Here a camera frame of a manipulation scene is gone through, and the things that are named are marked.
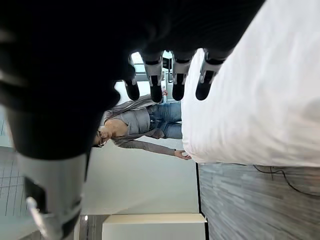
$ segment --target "black cable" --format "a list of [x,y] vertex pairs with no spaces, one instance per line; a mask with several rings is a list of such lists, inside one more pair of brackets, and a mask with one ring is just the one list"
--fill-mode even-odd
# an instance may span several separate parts
[[282,173],[286,183],[289,185],[289,187],[291,187],[293,190],[295,190],[296,192],[298,193],[301,193],[301,194],[304,194],[304,195],[307,195],[309,197],[314,197],[314,198],[320,198],[320,195],[317,195],[317,194],[312,194],[312,193],[308,193],[308,192],[304,192],[304,191],[301,191],[299,189],[297,189],[296,187],[294,187],[290,182],[289,180],[287,179],[287,176],[286,176],[286,173],[280,169],[280,170],[276,170],[276,171],[271,171],[270,169],[270,172],[267,172],[267,171],[262,171],[260,169],[258,169],[255,165],[253,165],[255,169],[257,169],[260,173],[263,173],[263,174],[277,174],[277,173]]

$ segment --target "woman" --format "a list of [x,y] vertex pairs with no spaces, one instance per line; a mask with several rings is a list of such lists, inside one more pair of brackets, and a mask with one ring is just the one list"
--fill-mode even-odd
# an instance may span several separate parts
[[150,142],[136,139],[146,136],[154,139],[182,139],[181,104],[155,104],[150,95],[137,101],[127,101],[105,113],[104,126],[99,128],[94,140],[94,147],[102,147],[109,139],[116,146],[126,149],[143,149],[149,152],[176,156],[189,160],[184,150],[171,149]]

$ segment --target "white bed sheet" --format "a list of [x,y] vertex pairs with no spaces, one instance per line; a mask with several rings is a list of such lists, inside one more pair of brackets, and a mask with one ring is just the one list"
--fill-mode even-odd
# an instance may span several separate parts
[[319,0],[267,0],[204,101],[198,50],[181,107],[193,159],[320,167],[319,13]]

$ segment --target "woman's hand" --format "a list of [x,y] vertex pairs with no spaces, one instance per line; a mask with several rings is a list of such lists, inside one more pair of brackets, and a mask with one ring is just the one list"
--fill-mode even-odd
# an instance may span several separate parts
[[165,90],[165,89],[163,89],[163,90],[162,90],[162,96],[168,96],[168,91]]
[[174,151],[174,155],[177,157],[177,158],[180,158],[180,159],[183,159],[183,160],[190,160],[191,159],[191,156],[189,155],[186,155],[186,156],[183,156],[182,154],[185,153],[186,151],[185,150],[176,150]]

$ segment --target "wooden floor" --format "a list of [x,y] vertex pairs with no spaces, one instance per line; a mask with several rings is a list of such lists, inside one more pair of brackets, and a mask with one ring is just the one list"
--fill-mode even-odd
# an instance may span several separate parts
[[[281,169],[292,185],[320,195],[320,168]],[[199,165],[199,184],[211,240],[320,239],[320,197],[294,191],[282,174],[263,174],[253,166],[206,164]]]

